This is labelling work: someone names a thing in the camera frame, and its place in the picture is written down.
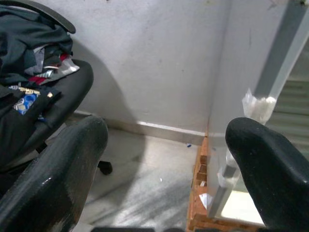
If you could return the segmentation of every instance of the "white tape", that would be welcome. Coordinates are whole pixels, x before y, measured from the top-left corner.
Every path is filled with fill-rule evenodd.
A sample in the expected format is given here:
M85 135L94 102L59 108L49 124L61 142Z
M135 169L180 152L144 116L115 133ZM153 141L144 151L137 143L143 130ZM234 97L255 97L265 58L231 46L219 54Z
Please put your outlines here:
M234 159L234 157L232 156L231 152L229 151L229 149L226 150L226 164L230 167L233 168L238 168L238 165L236 163L236 160Z
M246 117L265 125L270 119L277 100L273 97L257 99L250 89L242 99L243 111Z
M239 176L240 176L239 169L236 169L234 176L231 177L231 178L223 177L223 173L222 172L223 172L223 170L222 170L222 168L220 168L220 170L219 170L219 172L217 174L219 185L221 187L223 187L223 188L227 188L227 189L231 188L231 189L233 189L235 187L238 179L239 179Z

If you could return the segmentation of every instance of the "baseboard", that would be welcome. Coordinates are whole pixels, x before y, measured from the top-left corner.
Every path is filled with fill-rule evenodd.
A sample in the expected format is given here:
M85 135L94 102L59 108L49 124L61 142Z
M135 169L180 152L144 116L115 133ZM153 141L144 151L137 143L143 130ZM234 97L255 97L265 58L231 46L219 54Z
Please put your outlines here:
M75 111L74 117L85 117L89 115L95 115L83 111ZM194 145L201 145L205 137L205 133L184 130L175 127L169 127L164 125L158 125L153 123L137 121L135 123L128 123L123 121L118 121L114 119L105 119L105 122L109 128L127 131L135 134L148 135L153 137L158 137L162 139L174 140L182 143L189 143Z

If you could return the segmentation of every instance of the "chair wheel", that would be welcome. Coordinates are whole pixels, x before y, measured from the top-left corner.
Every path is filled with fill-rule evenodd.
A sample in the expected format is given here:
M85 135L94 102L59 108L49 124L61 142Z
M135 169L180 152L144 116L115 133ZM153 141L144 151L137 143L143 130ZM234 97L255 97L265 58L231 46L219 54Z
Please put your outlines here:
M98 163L98 168L104 175L112 173L112 164L110 162L100 161Z

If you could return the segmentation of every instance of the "white wall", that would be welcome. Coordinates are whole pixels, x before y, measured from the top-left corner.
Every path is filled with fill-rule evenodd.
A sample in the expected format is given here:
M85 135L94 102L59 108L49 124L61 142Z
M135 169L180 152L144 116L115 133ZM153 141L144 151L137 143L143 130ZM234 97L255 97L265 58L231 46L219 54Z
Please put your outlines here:
M80 110L205 131L229 0L38 0L77 28L94 85Z
M249 88L255 90L287 2L232 1L209 121L211 135L224 136L229 121L243 116L241 100Z

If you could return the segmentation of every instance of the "white floor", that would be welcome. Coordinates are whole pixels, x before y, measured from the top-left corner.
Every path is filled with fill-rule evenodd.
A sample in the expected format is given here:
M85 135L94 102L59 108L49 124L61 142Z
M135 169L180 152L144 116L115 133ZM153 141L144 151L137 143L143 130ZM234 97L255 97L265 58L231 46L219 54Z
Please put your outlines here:
M80 222L185 229L196 154L194 145L110 130L101 159L112 162L113 173L97 171Z

